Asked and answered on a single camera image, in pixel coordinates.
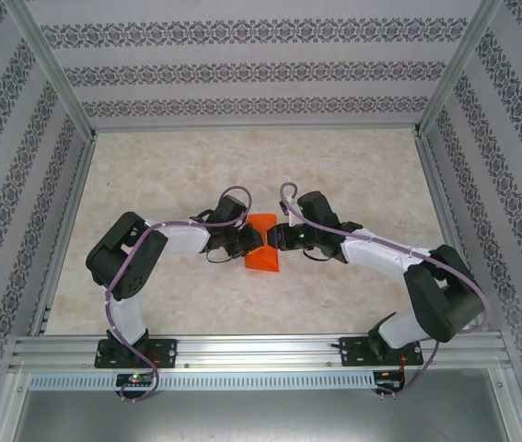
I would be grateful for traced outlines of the aluminium frame post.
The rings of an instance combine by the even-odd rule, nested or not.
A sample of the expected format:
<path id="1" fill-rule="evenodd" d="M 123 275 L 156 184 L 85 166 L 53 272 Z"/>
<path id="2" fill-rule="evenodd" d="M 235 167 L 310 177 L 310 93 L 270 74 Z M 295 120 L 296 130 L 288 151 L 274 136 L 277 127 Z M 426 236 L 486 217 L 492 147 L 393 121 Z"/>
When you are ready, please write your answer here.
<path id="1" fill-rule="evenodd" d="M 26 0 L 3 0 L 8 13 L 15 21 L 18 30 L 34 53 L 43 73 L 52 84 L 75 127 L 85 140 L 94 137 L 93 128 L 87 113 L 76 96 L 63 68 L 45 38 L 40 25 L 32 15 Z"/>
<path id="2" fill-rule="evenodd" d="M 481 0 L 463 33 L 457 49 L 447 63 L 438 85 L 428 100 L 421 119 L 414 126 L 414 133 L 417 136 L 422 137 L 430 131 L 437 115 L 448 100 L 448 96 L 457 83 L 459 76 L 469 62 L 475 47 L 481 40 L 485 30 L 489 27 L 502 2 L 503 0 Z"/>

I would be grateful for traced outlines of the aluminium mounting rail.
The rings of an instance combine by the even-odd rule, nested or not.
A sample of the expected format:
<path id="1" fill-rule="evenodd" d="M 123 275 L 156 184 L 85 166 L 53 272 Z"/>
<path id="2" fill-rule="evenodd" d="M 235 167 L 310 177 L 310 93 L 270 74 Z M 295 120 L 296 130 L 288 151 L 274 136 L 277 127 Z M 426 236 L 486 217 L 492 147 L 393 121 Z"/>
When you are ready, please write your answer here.
<path id="1" fill-rule="evenodd" d="M 337 334 L 302 335 L 179 335 L 174 369 L 219 371 L 319 371 L 397 369 L 397 366 L 343 366 L 339 350 L 331 347 Z M 21 372 L 93 371 L 98 336 L 42 335 L 16 340 L 8 368 Z M 499 332 L 460 335 L 441 345 L 423 342 L 423 359 L 431 368 L 506 368 L 510 354 Z"/>

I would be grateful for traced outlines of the orange paper sheet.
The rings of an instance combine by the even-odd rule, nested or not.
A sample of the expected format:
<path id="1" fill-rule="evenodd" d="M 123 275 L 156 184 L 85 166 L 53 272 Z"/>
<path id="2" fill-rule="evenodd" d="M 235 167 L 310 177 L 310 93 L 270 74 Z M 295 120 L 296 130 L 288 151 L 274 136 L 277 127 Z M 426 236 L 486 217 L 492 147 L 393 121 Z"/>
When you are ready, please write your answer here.
<path id="1" fill-rule="evenodd" d="M 250 215 L 250 223 L 262 234 L 263 245 L 245 256 L 245 267 L 250 270 L 278 273 L 279 251 L 267 245 L 267 230 L 277 224 L 276 214 Z"/>

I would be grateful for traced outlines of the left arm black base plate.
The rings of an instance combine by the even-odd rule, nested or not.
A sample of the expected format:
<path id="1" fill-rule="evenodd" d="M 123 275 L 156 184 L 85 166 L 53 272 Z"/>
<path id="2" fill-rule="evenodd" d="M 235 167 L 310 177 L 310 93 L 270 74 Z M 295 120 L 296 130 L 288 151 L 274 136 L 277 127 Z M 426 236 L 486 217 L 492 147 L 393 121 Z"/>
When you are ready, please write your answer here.
<path id="1" fill-rule="evenodd" d="M 174 368 L 178 342 L 172 339 L 148 338 L 133 347 L 157 368 Z M 96 368 L 149 368 L 149 365 L 116 339 L 100 340 L 94 360 Z"/>

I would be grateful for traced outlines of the grey metal sheet panel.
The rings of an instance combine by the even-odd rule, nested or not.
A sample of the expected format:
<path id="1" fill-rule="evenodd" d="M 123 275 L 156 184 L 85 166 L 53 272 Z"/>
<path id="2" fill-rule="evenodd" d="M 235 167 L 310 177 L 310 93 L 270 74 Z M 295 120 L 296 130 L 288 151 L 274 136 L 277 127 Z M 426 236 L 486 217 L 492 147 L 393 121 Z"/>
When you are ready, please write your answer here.
<path id="1" fill-rule="evenodd" d="M 508 442 L 489 401 L 381 400 L 365 390 L 32 392 L 16 442 Z"/>

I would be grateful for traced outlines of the aluminium table side rail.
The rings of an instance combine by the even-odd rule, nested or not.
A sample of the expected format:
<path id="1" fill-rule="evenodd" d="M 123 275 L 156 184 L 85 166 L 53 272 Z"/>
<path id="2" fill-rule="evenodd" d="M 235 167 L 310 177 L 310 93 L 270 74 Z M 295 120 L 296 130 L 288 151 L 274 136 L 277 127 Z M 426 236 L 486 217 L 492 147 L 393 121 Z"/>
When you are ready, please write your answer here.
<path id="1" fill-rule="evenodd" d="M 413 132 L 413 141 L 416 146 L 417 154 L 421 162 L 423 174 L 426 180 L 428 191 L 435 209 L 436 218 L 446 244 L 453 247 L 463 259 L 472 276 L 475 273 L 470 268 L 470 263 L 466 251 L 462 247 L 458 235 L 458 226 L 455 223 L 453 212 L 445 192 L 445 186 L 437 170 L 434 156 L 425 138 L 417 132 Z"/>
<path id="2" fill-rule="evenodd" d="M 46 321 L 45 314 L 50 314 L 97 141 L 98 135 L 93 133 L 85 143 L 75 166 L 75 174 L 67 194 L 62 219 L 51 249 L 49 266 L 31 317 L 32 322 L 29 324 L 28 336 L 42 334 Z"/>

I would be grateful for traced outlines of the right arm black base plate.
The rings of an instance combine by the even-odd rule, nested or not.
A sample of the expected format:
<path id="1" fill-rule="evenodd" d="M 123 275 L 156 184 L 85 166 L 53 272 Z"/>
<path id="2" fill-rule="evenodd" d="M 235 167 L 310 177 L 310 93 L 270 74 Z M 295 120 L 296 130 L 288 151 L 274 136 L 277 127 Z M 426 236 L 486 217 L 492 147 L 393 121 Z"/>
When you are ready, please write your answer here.
<path id="1" fill-rule="evenodd" d="M 422 366 L 419 342 L 408 343 L 401 348 L 388 346 L 381 338 L 367 336 L 343 336 L 338 349 L 343 366 Z"/>

